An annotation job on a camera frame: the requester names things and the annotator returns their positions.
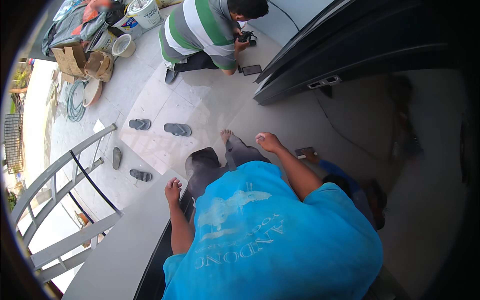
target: smartphone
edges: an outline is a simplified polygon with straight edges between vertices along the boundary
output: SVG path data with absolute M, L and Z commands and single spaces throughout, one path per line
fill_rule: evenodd
M 243 67 L 243 75 L 251 75 L 251 74 L 257 74 L 262 72 L 262 67 L 260 65 L 254 65 L 254 66 L 248 66 L 248 67 Z

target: black hair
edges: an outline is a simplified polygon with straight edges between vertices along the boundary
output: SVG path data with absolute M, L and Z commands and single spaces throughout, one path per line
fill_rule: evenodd
M 258 19 L 268 14 L 267 0 L 228 0 L 228 10 L 247 19 Z
M 335 174 L 328 174 L 327 176 L 325 176 L 322 180 L 324 183 L 327 183 L 327 182 L 332 182 L 336 185 L 338 185 L 339 188 L 342 189 L 342 191 L 345 192 L 345 194 L 347 194 L 347 196 L 352 199 L 352 195 L 350 193 L 350 186 L 348 184 L 348 181 L 339 176 L 339 175 L 335 175 Z

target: gray pants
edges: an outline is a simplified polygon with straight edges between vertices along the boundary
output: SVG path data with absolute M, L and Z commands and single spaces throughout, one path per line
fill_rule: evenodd
M 235 135 L 228 138 L 225 148 L 227 164 L 224 167 L 221 167 L 212 147 L 193 152 L 187 158 L 185 162 L 187 190 L 195 200 L 205 193 L 207 185 L 222 177 L 227 171 L 236 170 L 237 166 L 254 160 L 270 163 L 270 160 L 261 155 L 257 148 L 245 145 Z

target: dark pants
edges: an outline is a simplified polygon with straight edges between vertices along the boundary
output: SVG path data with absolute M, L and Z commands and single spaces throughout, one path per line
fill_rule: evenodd
M 211 147 L 193 152 L 187 158 L 185 162 L 187 189 L 195 200 L 205 193 L 207 185 L 222 177 L 227 171 L 235 170 L 237 166 L 254 160 L 270 163 L 270 160 L 261 155 L 255 147 L 245 145 L 235 135 L 228 138 L 225 148 L 227 164 L 224 167 L 221 167 L 218 156 Z
M 201 69 L 218 69 L 212 58 L 203 51 L 199 51 L 187 58 L 186 63 L 176 63 L 175 71 L 186 72 Z

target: green and white striped shirt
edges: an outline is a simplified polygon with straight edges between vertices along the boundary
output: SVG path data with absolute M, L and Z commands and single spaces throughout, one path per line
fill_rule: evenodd
M 233 69 L 236 61 L 232 24 L 227 0 L 185 0 L 160 27 L 163 61 L 173 68 L 203 50 L 217 67 Z

